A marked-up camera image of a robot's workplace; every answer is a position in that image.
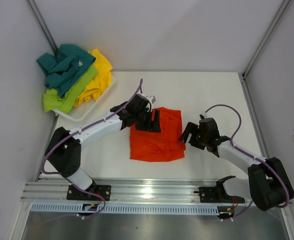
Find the teal shorts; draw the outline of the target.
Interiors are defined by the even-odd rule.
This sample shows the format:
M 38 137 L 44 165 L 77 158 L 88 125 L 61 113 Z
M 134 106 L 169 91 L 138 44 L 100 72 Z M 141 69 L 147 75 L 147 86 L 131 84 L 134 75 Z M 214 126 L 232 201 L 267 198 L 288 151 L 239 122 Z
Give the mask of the teal shorts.
M 44 85 L 60 98 L 86 73 L 95 57 L 74 44 L 62 44 L 56 55 L 44 53 L 36 62 L 45 75 Z

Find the orange shorts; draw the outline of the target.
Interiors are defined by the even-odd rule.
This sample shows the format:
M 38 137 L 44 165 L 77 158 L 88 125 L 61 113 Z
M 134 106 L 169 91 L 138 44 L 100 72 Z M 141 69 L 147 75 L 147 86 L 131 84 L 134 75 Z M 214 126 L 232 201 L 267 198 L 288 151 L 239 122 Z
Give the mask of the orange shorts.
M 171 162 L 185 157 L 186 146 L 179 141 L 182 134 L 180 110 L 159 107 L 161 132 L 130 128 L 130 158 L 149 163 Z

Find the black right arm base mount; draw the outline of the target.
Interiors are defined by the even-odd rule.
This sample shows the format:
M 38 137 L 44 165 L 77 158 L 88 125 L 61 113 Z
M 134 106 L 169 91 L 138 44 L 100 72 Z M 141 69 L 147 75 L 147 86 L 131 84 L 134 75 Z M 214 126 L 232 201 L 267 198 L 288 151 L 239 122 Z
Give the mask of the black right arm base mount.
M 198 188 L 198 190 L 194 191 L 194 193 L 199 196 L 201 203 L 244 204 L 245 199 L 243 197 L 228 195 L 223 187 L 223 183 L 225 181 L 233 178 L 235 178 L 234 175 L 224 177 L 216 181 L 215 186 L 201 186 Z

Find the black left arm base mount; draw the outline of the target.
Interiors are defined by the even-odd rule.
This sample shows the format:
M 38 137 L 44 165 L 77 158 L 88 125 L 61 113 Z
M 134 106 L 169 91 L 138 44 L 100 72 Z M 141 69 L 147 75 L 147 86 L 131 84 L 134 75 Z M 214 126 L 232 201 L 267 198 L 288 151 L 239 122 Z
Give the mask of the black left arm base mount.
M 74 185 L 68 187 L 66 199 L 73 201 L 101 201 L 101 196 L 105 201 L 110 201 L 111 185 L 91 185 L 87 190 L 80 190 Z

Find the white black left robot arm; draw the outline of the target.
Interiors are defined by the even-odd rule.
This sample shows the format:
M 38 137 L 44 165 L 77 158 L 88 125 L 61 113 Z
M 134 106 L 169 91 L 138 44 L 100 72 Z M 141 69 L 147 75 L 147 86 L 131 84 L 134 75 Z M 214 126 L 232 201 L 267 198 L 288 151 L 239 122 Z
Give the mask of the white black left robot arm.
M 82 150 L 90 143 L 129 127 L 160 133 L 160 112 L 153 109 L 155 101 L 153 95 L 136 94 L 87 126 L 72 130 L 57 128 L 45 152 L 45 160 L 50 162 L 57 174 L 74 185 L 84 200 L 92 199 L 95 183 L 80 166 Z

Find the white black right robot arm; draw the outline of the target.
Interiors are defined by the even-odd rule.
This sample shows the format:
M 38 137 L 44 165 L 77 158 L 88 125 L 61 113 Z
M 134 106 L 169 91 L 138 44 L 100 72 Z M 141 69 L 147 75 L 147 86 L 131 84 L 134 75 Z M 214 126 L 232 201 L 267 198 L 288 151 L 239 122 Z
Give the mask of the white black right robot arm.
M 220 135 L 213 118 L 201 119 L 198 124 L 189 122 L 179 141 L 189 143 L 200 150 L 207 150 L 247 174 L 247 179 L 230 175 L 217 180 L 217 203 L 229 203 L 232 197 L 241 203 L 248 199 L 260 210 L 267 211 L 274 207 L 284 208 L 294 198 L 294 189 L 278 158 L 255 156 L 236 145 L 230 137 Z

